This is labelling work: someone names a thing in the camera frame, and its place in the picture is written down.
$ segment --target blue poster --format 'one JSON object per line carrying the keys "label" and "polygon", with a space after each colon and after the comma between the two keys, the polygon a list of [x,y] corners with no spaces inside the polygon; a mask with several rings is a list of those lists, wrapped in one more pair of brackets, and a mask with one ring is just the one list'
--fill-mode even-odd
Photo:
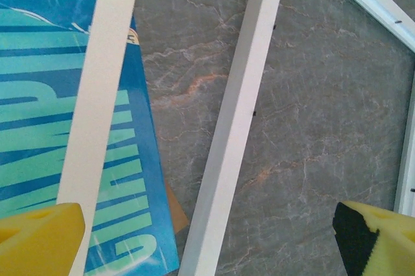
{"label": "blue poster", "polygon": [[[56,203],[95,1],[0,0],[0,218]],[[178,268],[134,20],[126,39],[88,276]]]}

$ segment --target brown cardboard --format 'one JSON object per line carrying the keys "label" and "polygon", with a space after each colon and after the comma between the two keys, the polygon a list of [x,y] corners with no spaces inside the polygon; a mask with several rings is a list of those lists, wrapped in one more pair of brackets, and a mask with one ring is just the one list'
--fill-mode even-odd
{"label": "brown cardboard", "polygon": [[169,201],[170,213],[173,222],[174,233],[177,234],[186,226],[189,225],[189,219],[187,219],[186,214],[182,206],[179,204],[176,196],[174,195],[173,190],[170,185],[166,184],[167,199]]}

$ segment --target yellow sponge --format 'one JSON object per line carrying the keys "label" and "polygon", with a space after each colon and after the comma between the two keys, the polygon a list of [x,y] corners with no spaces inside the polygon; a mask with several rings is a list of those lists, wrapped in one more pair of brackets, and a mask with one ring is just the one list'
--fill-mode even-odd
{"label": "yellow sponge", "polygon": [[333,227],[349,276],[415,275],[415,218],[345,201]]}
{"label": "yellow sponge", "polygon": [[77,203],[0,220],[0,275],[67,276],[84,230]]}

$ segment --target gray marble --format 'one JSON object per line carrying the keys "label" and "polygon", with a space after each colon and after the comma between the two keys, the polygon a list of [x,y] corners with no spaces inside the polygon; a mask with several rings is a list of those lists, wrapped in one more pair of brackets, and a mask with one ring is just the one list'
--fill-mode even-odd
{"label": "gray marble", "polygon": [[[136,3],[163,169],[190,217],[246,1]],[[281,0],[276,23],[217,275],[345,275],[335,206],[392,208],[414,55],[352,0]]]}

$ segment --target white frame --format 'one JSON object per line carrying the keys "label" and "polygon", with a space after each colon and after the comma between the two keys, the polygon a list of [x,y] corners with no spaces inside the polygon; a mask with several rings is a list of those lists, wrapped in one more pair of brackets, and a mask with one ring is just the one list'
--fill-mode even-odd
{"label": "white frame", "polygon": [[[393,0],[356,2],[415,52],[415,23]],[[278,3],[279,0],[248,1],[180,268],[181,276],[215,274]],[[134,0],[98,0],[95,9],[58,195],[58,202],[80,202],[86,219],[86,235],[71,270],[72,276],[82,275],[84,271],[133,5]],[[103,54],[112,57],[103,58]],[[94,73],[94,68],[99,68],[99,74]],[[410,192],[415,186],[414,97],[410,101],[396,199],[396,211],[411,215],[415,214],[414,193]],[[89,178],[82,171],[88,171]]]}

